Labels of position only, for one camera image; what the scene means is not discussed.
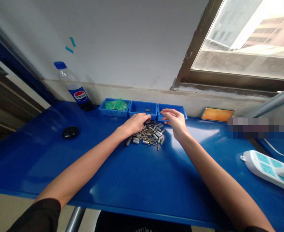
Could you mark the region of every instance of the metal pin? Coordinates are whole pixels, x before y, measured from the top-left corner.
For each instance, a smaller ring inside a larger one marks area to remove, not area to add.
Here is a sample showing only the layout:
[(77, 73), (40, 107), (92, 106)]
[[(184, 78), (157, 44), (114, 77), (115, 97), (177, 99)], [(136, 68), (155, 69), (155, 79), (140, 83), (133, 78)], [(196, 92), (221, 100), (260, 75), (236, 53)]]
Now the metal pin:
[(128, 139), (126, 145), (128, 146), (130, 144), (130, 142), (131, 142), (131, 138)]

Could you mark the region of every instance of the hand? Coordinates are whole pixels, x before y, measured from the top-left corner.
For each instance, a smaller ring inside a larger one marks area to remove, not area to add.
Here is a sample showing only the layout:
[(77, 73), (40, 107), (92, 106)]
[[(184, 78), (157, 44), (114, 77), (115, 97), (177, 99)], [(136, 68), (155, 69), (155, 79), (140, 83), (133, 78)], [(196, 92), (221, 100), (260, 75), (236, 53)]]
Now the hand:
[(163, 109), (160, 113), (165, 116), (163, 120), (169, 120), (165, 124), (172, 126), (174, 137), (177, 140), (181, 139), (183, 135), (189, 135), (182, 113), (175, 109)]
[(117, 128), (117, 130), (124, 136), (128, 138), (142, 131), (144, 123), (150, 121), (151, 115), (146, 113), (134, 114), (130, 119), (128, 119), (123, 125)]

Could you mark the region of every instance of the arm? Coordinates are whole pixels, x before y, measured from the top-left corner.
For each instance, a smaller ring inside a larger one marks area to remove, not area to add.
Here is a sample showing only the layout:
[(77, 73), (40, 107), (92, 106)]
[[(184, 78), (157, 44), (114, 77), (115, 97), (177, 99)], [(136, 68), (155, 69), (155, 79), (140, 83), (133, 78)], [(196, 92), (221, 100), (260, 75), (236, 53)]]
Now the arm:
[(143, 123), (150, 120), (151, 116), (139, 113), (128, 119), (118, 127), (109, 137), (86, 152), (77, 161), (60, 173), (35, 199), (34, 203), (45, 199), (54, 198), (63, 208), (69, 200), (95, 175), (104, 161), (114, 149), (129, 136), (138, 133), (143, 128)]
[(251, 196), (190, 135), (184, 115), (173, 109), (161, 112), (205, 185), (238, 231), (255, 226), (275, 231)]

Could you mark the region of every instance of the pile of metal parts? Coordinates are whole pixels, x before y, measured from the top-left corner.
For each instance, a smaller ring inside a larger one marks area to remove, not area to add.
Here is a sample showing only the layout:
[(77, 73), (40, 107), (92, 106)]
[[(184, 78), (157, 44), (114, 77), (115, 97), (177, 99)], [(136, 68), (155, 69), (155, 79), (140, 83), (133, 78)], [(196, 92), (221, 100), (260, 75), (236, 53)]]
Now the pile of metal parts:
[(156, 146), (159, 151), (158, 145), (163, 145), (165, 141), (162, 134), (166, 130), (162, 128), (163, 126), (164, 125), (162, 123), (156, 123), (156, 121), (146, 122), (141, 132), (129, 137), (127, 146), (131, 143), (131, 141), (135, 144), (139, 144), (140, 140), (142, 140), (143, 144)]

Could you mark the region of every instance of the pepsi logo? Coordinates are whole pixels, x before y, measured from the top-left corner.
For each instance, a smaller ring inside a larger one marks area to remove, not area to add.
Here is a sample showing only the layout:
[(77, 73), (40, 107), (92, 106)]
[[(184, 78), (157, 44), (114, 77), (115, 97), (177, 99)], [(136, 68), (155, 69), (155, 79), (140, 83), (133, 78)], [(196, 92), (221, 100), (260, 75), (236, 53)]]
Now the pepsi logo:
[(75, 99), (76, 100), (78, 100), (78, 101), (86, 101), (86, 99), (87, 99), (87, 95), (86, 95), (86, 93), (84, 92), (84, 91), (78, 91), (78, 92), (76, 92), (75, 94), (74, 94), (74, 97), (75, 97)]

